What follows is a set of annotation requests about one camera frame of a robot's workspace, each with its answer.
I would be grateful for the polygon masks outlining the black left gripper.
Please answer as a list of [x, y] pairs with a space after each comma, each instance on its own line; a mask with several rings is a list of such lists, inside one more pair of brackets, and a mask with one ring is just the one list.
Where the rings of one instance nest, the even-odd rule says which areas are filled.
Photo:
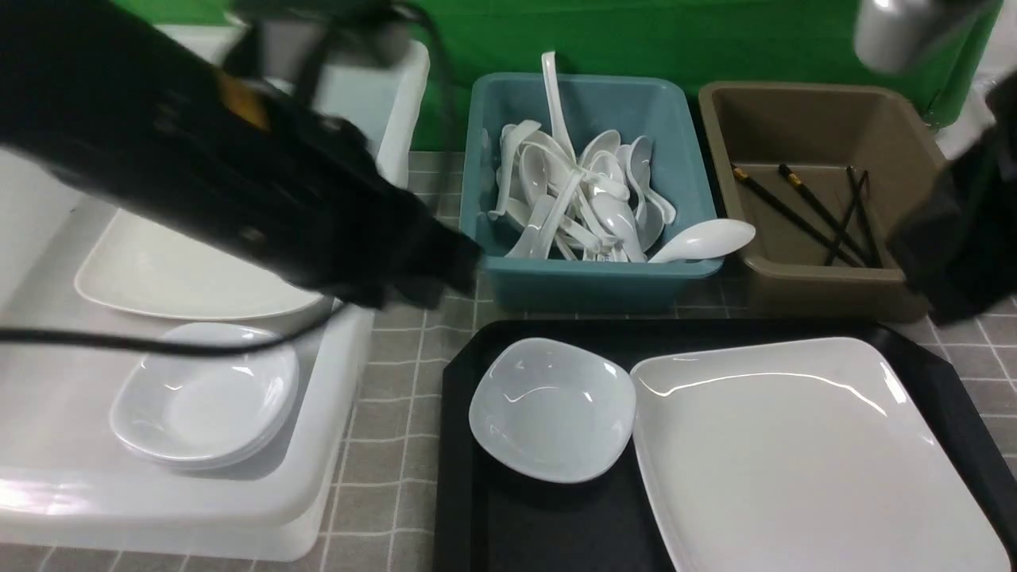
[[391, 184], [352, 121], [219, 71], [153, 75], [153, 221], [360, 307], [474, 290], [481, 250]]

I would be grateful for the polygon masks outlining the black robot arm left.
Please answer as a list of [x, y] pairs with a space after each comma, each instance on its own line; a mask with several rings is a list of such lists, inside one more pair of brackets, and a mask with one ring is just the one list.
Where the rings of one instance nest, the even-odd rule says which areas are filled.
[[391, 184], [359, 127], [313, 107], [331, 56], [407, 54], [399, 10], [324, 14], [282, 91], [265, 16], [215, 64], [111, 1], [4, 1], [2, 148], [299, 288], [435, 307], [474, 290], [481, 247]]

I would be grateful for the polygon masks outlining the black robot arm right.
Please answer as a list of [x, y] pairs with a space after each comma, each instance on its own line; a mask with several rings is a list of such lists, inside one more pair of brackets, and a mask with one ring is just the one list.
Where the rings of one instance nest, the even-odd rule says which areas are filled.
[[[855, 55], [874, 72], [901, 72], [995, 6], [862, 1]], [[926, 297], [931, 321], [940, 327], [984, 314], [1015, 294], [1015, 72], [1007, 70], [984, 99], [992, 122], [887, 236], [906, 284]]]

